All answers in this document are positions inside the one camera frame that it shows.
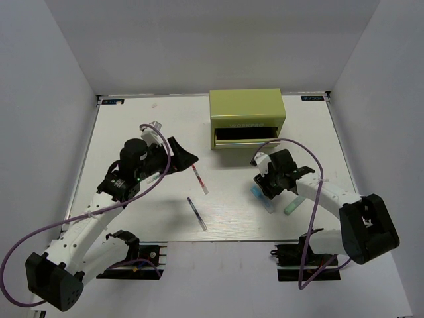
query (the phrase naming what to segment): purple cable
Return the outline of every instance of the purple cable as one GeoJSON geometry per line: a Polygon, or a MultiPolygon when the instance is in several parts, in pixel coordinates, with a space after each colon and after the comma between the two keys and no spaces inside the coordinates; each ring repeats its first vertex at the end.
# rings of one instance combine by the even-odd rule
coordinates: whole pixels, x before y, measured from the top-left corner
{"type": "Polygon", "coordinates": [[[336,257],[337,255],[333,255],[324,265],[322,265],[322,267],[320,267],[320,269],[318,269],[318,271],[316,271],[303,285],[302,285],[302,281],[303,281],[303,271],[305,270],[305,261],[306,261],[306,255],[307,255],[307,247],[309,246],[309,241],[311,239],[311,234],[312,234],[312,229],[313,229],[313,222],[315,220],[315,216],[317,214],[317,209],[318,209],[318,203],[319,203],[319,196],[321,195],[321,189],[323,187],[323,180],[324,180],[324,169],[321,165],[321,163],[319,162],[318,158],[316,157],[316,155],[314,155],[312,153],[312,151],[310,151],[308,148],[306,148],[304,145],[302,145],[300,142],[297,142],[295,140],[292,139],[286,139],[286,138],[277,138],[277,139],[272,139],[269,140],[267,142],[264,142],[264,144],[262,144],[254,153],[253,155],[253,160],[254,157],[256,156],[256,154],[267,144],[269,144],[270,142],[276,142],[276,141],[288,141],[291,142],[293,144],[296,144],[300,147],[302,147],[304,150],[306,150],[306,152],[308,154],[310,154],[312,156],[312,158],[315,160],[315,162],[318,165],[319,168],[319,173],[320,173],[320,180],[318,183],[318,189],[317,189],[317,195],[315,196],[315,201],[313,204],[313,209],[312,209],[312,214],[311,214],[311,220],[309,221],[309,227],[306,233],[306,239],[305,239],[305,246],[303,247],[303,252],[302,252],[302,257],[301,257],[301,261],[300,261],[300,269],[299,269],[299,281],[298,281],[298,286],[300,290],[303,290],[306,286],[309,285],[310,282],[312,282],[312,280],[317,277],[336,257]]]}
{"type": "Polygon", "coordinates": [[[108,270],[111,270],[113,268],[116,267],[121,267],[121,266],[126,266],[126,265],[131,265],[137,262],[143,262],[143,264],[149,264],[151,267],[153,267],[153,269],[156,271],[156,273],[158,273],[159,278],[162,277],[162,275],[159,272],[159,269],[149,260],[145,259],[145,258],[137,258],[136,260],[127,260],[125,262],[120,262],[120,263],[116,263],[114,265],[112,265],[111,267],[108,268],[108,270]]]}
{"type": "MultiPolygon", "coordinates": [[[[159,177],[158,181],[156,181],[150,188],[148,188],[146,191],[144,191],[143,193],[136,195],[135,197],[133,197],[132,199],[122,202],[122,203],[118,203],[112,207],[105,207],[103,209],[100,210],[96,210],[94,212],[91,212],[92,215],[97,215],[100,213],[106,213],[109,212],[111,210],[114,210],[118,207],[122,207],[124,205],[130,204],[131,202],[134,202],[137,199],[140,199],[141,197],[144,197],[147,193],[149,193],[150,191],[152,191],[161,181],[163,178],[165,178],[165,175],[168,173],[168,170],[171,166],[171,150],[170,147],[168,146],[168,142],[165,139],[165,137],[160,133],[160,131],[158,129],[156,129],[155,127],[153,127],[152,125],[149,124],[141,124],[141,127],[147,127],[152,129],[156,134],[158,134],[158,136],[162,139],[162,141],[164,142],[165,148],[166,148],[166,154],[168,155],[168,161],[166,162],[166,167],[164,172],[161,174],[161,176],[159,177]]],[[[70,219],[64,220],[64,221],[59,221],[59,222],[55,222],[52,223],[50,225],[47,225],[45,227],[42,227],[41,229],[35,230],[34,232],[31,232],[27,235],[25,235],[23,238],[21,238],[20,240],[18,240],[15,245],[12,246],[12,248],[6,253],[6,256],[4,257],[1,266],[0,266],[0,290],[3,293],[3,295],[6,297],[7,300],[9,300],[13,305],[16,305],[18,307],[24,307],[24,308],[31,308],[31,307],[35,307],[38,305],[41,305],[43,303],[45,303],[45,301],[39,301],[38,303],[21,303],[15,299],[12,298],[12,296],[10,296],[9,292],[6,290],[6,286],[5,286],[5,268],[6,268],[6,264],[7,261],[10,259],[12,253],[19,247],[19,245],[21,245],[22,243],[24,243],[24,241],[28,240],[30,237],[33,237],[34,235],[37,235],[38,233],[50,230],[54,227],[58,227],[60,225],[63,224],[67,224],[67,223],[71,223],[74,221],[79,221],[82,219],[86,219],[88,218],[89,215],[88,214],[81,214],[78,215],[76,217],[71,217],[70,219]]]]}

